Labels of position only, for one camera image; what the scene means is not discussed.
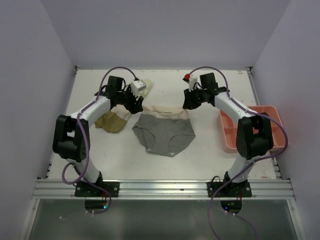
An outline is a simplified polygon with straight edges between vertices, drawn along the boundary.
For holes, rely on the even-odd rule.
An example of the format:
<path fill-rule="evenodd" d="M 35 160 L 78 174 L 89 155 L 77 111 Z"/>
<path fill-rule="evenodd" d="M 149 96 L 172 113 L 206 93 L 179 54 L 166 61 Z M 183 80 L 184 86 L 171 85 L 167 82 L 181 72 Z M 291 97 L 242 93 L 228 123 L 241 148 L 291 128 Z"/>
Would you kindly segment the grey and cream underwear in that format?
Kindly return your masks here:
<path fill-rule="evenodd" d="M 175 157 L 196 138 L 187 110 L 171 106 L 145 106 L 132 131 L 146 152 Z"/>

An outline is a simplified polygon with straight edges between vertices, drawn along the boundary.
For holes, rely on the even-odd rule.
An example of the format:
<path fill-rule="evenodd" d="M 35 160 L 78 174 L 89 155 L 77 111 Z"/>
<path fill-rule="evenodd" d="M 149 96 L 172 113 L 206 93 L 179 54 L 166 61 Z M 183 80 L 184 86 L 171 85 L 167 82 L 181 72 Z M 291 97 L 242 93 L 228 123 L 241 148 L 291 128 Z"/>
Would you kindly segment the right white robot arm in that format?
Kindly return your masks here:
<path fill-rule="evenodd" d="M 232 167 L 226 172 L 223 192 L 235 196 L 240 190 L 240 183 L 248 179 L 254 161 L 264 156 L 274 146 L 270 117 L 258 113 L 233 98 L 226 86 L 219 87 L 214 73 L 206 73 L 198 78 L 186 74 L 183 80 L 188 84 L 184 92 L 183 108 L 194 110 L 203 103 L 223 111 L 236 123 L 236 149 L 238 156 Z"/>

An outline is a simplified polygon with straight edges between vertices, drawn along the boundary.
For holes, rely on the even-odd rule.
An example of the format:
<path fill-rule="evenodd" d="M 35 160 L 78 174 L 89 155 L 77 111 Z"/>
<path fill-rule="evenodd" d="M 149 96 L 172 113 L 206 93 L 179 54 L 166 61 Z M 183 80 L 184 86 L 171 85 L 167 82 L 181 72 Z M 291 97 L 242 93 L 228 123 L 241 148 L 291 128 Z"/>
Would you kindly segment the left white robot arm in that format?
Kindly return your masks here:
<path fill-rule="evenodd" d="M 87 182 L 86 190 L 92 196 L 103 193 L 101 172 L 94 166 L 90 158 L 90 127 L 104 113 L 117 105 L 122 105 L 131 114 L 143 110 L 144 100 L 141 92 L 147 85 L 143 80 L 135 78 L 129 85 L 123 86 L 122 77 L 110 76 L 107 84 L 102 85 L 94 98 L 86 106 L 70 115 L 60 115 L 56 119 L 52 150 L 62 159 L 68 161 L 78 173 L 75 180 L 67 180 L 66 168 L 62 170 L 62 181 L 68 185 Z"/>

